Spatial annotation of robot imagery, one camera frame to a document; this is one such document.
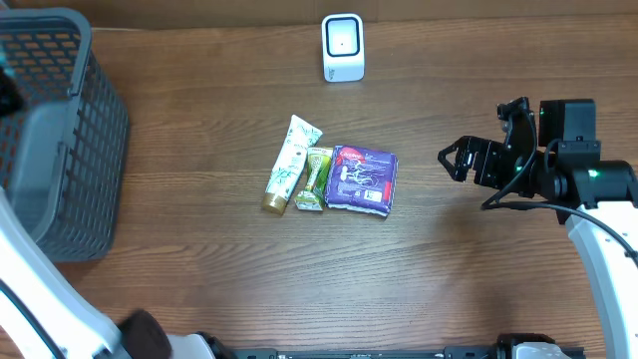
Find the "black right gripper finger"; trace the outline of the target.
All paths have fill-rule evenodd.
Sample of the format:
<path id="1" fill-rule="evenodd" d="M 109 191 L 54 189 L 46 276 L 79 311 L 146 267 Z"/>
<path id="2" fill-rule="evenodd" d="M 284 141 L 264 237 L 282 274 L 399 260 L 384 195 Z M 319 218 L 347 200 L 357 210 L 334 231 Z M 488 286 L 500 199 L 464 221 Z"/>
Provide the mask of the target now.
<path id="1" fill-rule="evenodd" d="M 462 136 L 458 140 L 456 140 L 454 143 L 452 143 L 449 147 L 447 147 L 446 151 L 448 153 L 464 151 L 467 148 L 471 139 L 472 139 L 471 136 Z"/>
<path id="2" fill-rule="evenodd" d="M 455 160 L 450 162 L 448 155 L 455 154 Z M 463 152 L 459 151 L 459 146 L 452 144 L 438 153 L 438 161 L 445 168 L 454 181 L 463 182 L 467 178 L 467 170 L 464 165 Z"/>

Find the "purple Carefree liner pack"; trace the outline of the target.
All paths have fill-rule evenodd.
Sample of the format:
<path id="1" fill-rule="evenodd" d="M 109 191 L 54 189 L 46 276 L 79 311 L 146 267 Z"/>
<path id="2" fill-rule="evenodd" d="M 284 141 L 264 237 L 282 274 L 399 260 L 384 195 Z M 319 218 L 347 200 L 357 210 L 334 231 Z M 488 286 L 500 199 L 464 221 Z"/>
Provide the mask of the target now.
<path id="1" fill-rule="evenodd" d="M 387 217 L 393 206 L 398 164 L 393 153 L 336 146 L 325 187 L 327 206 Z"/>

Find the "green snack packet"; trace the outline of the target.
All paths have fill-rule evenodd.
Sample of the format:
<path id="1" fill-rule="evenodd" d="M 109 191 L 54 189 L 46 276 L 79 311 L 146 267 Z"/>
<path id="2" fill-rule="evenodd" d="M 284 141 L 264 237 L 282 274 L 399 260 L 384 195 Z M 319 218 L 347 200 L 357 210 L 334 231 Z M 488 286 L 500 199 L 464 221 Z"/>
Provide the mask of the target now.
<path id="1" fill-rule="evenodd" d="M 308 149 L 308 180 L 294 198 L 300 210 L 322 211 L 326 206 L 325 187 L 333 156 L 332 148 L 313 147 Z"/>

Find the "white bamboo conditioner tube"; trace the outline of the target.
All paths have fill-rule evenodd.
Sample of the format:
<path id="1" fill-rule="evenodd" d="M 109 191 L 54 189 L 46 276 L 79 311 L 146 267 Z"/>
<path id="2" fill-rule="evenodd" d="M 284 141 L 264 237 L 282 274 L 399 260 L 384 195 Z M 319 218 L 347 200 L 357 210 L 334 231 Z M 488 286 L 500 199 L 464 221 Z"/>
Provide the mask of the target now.
<path id="1" fill-rule="evenodd" d="M 308 149 L 314 147 L 323 132 L 302 118 L 292 115 L 285 140 L 272 168 L 262 200 L 262 208 L 282 215 L 294 194 L 305 168 Z"/>

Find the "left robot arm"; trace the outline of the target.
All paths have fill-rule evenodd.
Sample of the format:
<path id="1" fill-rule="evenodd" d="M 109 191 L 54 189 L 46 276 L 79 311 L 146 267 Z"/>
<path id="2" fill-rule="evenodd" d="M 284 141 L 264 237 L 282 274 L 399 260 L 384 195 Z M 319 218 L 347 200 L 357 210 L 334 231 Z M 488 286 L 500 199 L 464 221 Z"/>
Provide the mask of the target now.
<path id="1" fill-rule="evenodd" d="M 110 249 L 130 131 L 100 69 L 72 84 L 76 94 L 33 109 L 1 194 L 2 327 L 35 358 L 232 357 L 206 333 L 166 334 L 144 310 L 115 324 L 56 268 Z"/>

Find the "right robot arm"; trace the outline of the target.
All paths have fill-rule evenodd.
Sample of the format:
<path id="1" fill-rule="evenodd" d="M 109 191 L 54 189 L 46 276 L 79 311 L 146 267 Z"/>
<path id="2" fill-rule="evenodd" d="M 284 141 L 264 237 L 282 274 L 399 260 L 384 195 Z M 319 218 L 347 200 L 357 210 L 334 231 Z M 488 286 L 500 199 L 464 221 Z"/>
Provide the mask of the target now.
<path id="1" fill-rule="evenodd" d="M 483 210 L 549 209 L 585 267 L 609 358 L 637 355 L 637 176 L 605 161 L 591 99 L 500 104 L 501 142 L 462 136 L 438 160 L 455 181 L 494 189 Z"/>

